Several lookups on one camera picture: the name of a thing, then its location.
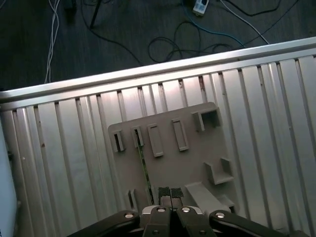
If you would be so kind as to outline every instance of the metal screw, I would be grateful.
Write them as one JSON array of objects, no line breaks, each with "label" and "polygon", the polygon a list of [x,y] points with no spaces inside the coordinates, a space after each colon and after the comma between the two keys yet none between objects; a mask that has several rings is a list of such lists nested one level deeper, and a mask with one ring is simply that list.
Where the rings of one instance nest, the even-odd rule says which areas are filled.
[{"label": "metal screw", "polygon": [[182,210],[183,212],[189,212],[189,211],[190,211],[190,209],[189,209],[188,207],[183,207],[181,210]]},{"label": "metal screw", "polygon": [[215,216],[216,216],[217,218],[224,218],[224,217],[225,217],[225,214],[224,214],[224,213],[221,213],[221,212],[217,212],[217,213],[215,214]]},{"label": "metal screw", "polygon": [[201,230],[201,231],[199,231],[198,233],[199,233],[201,236],[206,235],[206,231],[204,231],[204,230]]},{"label": "metal screw", "polygon": [[134,214],[132,214],[132,213],[125,214],[125,218],[127,218],[127,219],[133,218],[133,216],[134,216]]},{"label": "metal screw", "polygon": [[157,208],[157,211],[158,211],[158,212],[165,212],[165,211],[166,211],[166,208],[164,208],[164,207],[159,207],[159,208]]}]

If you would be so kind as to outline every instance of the metal slat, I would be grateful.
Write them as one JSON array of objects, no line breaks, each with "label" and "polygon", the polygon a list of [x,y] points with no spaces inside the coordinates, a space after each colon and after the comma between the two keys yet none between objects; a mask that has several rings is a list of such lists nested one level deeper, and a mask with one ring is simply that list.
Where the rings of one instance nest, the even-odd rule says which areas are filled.
[{"label": "metal slat", "polygon": [[97,217],[75,100],[59,102],[59,112],[65,162],[70,171],[68,179],[74,189],[80,228],[84,228],[95,223]]},{"label": "metal slat", "polygon": [[42,208],[43,208],[43,216],[45,220],[45,224],[43,225],[43,228],[46,230],[47,236],[58,236],[59,234],[59,228],[58,226],[55,226],[55,220],[53,216],[52,211],[52,200],[50,197],[50,191],[48,184],[50,183],[49,180],[47,180],[46,176],[48,176],[48,173],[46,173],[48,170],[47,166],[45,167],[44,164],[44,157],[41,153],[41,144],[40,144],[40,138],[39,138],[39,124],[36,119],[35,110],[34,107],[28,107],[26,109],[27,111],[27,117],[28,117],[28,124],[29,124],[29,130],[30,130],[30,147],[33,148],[32,155],[34,156],[35,165],[36,165],[36,172],[38,176],[39,181],[39,190],[42,202]]},{"label": "metal slat", "polygon": [[244,185],[242,182],[242,175],[241,171],[239,171],[239,161],[237,159],[237,155],[235,155],[237,152],[234,148],[235,139],[234,135],[231,132],[231,121],[230,121],[230,113],[229,113],[229,108],[226,105],[227,97],[224,94],[221,86],[221,80],[218,75],[218,73],[214,73],[211,75],[211,80],[212,80],[212,87],[214,88],[214,96],[215,96],[215,103],[218,106],[221,114],[221,119],[223,122],[223,131],[225,135],[225,142],[226,142],[226,147],[227,147],[227,153],[229,156],[229,159],[232,162],[232,170],[234,172],[234,184],[236,186],[236,194],[237,198],[239,200],[238,206],[239,210],[237,210],[238,215],[242,217],[249,217],[246,214],[246,207],[245,207],[245,200],[244,200],[244,195],[242,192],[244,192]]},{"label": "metal slat", "polygon": [[294,60],[280,62],[286,97],[291,115],[295,143],[299,155],[301,175],[304,180],[307,209],[310,210],[311,234],[315,234],[316,228],[316,189],[315,189],[315,154],[308,126],[304,101],[301,93],[299,78]]},{"label": "metal slat", "polygon": [[203,103],[201,87],[199,85],[198,77],[183,79],[183,85],[188,106]]},{"label": "metal slat", "polygon": [[101,94],[103,109],[107,127],[111,124],[122,122],[122,116],[119,108],[119,98],[116,91]]},{"label": "metal slat", "polygon": [[152,84],[151,88],[153,90],[153,97],[154,97],[154,104],[155,104],[155,108],[156,108],[156,113],[157,114],[163,113],[163,104],[162,104],[161,97],[160,97],[159,85]]},{"label": "metal slat", "polygon": [[109,156],[107,154],[106,142],[103,134],[103,126],[101,122],[101,116],[98,106],[98,101],[96,96],[90,96],[90,105],[91,105],[91,116],[94,129],[94,135],[96,139],[97,151],[98,151],[98,160],[93,160],[94,166],[97,169],[101,169],[101,174],[103,177],[103,189],[105,191],[105,199],[100,196],[100,202],[105,207],[106,213],[105,216],[113,215],[118,211],[118,205],[114,194],[113,179],[111,176],[111,170],[115,168],[110,168]]},{"label": "metal slat", "polygon": [[141,118],[143,115],[138,95],[138,89],[135,87],[122,90],[122,96],[124,101],[126,119],[133,120]]},{"label": "metal slat", "polygon": [[143,94],[144,94],[144,101],[145,101],[147,116],[154,115],[155,110],[154,110],[154,106],[153,106],[153,102],[152,102],[150,86],[145,85],[142,87],[142,89],[143,89]]},{"label": "metal slat", "polygon": [[17,110],[17,119],[15,126],[18,127],[17,139],[20,150],[20,160],[25,178],[26,193],[28,204],[32,206],[31,221],[34,235],[46,235],[46,224],[43,221],[43,206],[40,196],[39,179],[37,176],[36,165],[26,109]]},{"label": "metal slat", "polygon": [[233,121],[241,171],[244,178],[250,219],[268,226],[267,213],[261,191],[261,182],[238,71],[223,72],[223,77]]},{"label": "metal slat", "polygon": [[288,231],[276,155],[257,67],[242,69],[273,229]]},{"label": "metal slat", "polygon": [[8,143],[9,150],[13,153],[13,181],[16,189],[17,200],[21,202],[21,207],[17,209],[19,218],[17,219],[18,228],[23,230],[25,236],[33,237],[33,225],[31,221],[31,214],[28,196],[26,193],[25,178],[22,170],[19,144],[16,137],[16,128],[14,124],[12,111],[3,112],[1,114],[1,119],[3,122],[3,131],[5,134],[6,142]]},{"label": "metal slat", "polygon": [[311,122],[313,126],[314,136],[316,134],[316,63],[313,56],[299,58],[299,64],[302,73],[302,80],[306,93],[306,99],[308,103],[309,113],[311,116]]},{"label": "metal slat", "polygon": [[67,236],[77,231],[78,226],[67,177],[55,104],[39,105],[39,118],[44,140],[42,146],[45,147],[60,235]]},{"label": "metal slat", "polygon": [[91,115],[90,102],[87,97],[80,98],[82,122],[84,130],[82,131],[83,142],[85,144],[86,160],[89,167],[89,174],[91,179],[91,189],[95,202],[95,209],[98,220],[107,216],[107,201],[104,191],[104,181],[102,176],[102,169],[99,161],[99,153],[97,147],[97,140],[94,134],[93,118]]},{"label": "metal slat", "polygon": [[271,113],[276,148],[281,165],[289,219],[294,230],[309,233],[299,173],[291,141],[282,89],[275,63],[262,65],[263,81]]},{"label": "metal slat", "polygon": [[179,81],[168,81],[164,82],[162,85],[166,97],[168,111],[183,108],[184,104],[180,91]]},{"label": "metal slat", "polygon": [[203,82],[204,82],[204,88],[205,88],[205,94],[206,94],[207,101],[208,102],[215,102],[215,95],[214,95],[214,91],[213,91],[213,85],[211,82],[211,76],[204,75]]},{"label": "metal slat", "polygon": [[108,173],[112,175],[114,182],[114,192],[118,201],[117,208],[120,210],[126,209],[123,195],[121,193],[120,183],[118,179],[118,173],[113,161],[113,150],[108,135],[108,127],[112,124],[122,122],[122,115],[119,107],[119,98],[116,91],[101,94],[100,107],[99,107],[100,119],[102,121],[102,128],[104,132],[105,143],[107,144],[107,154],[111,170]]}]

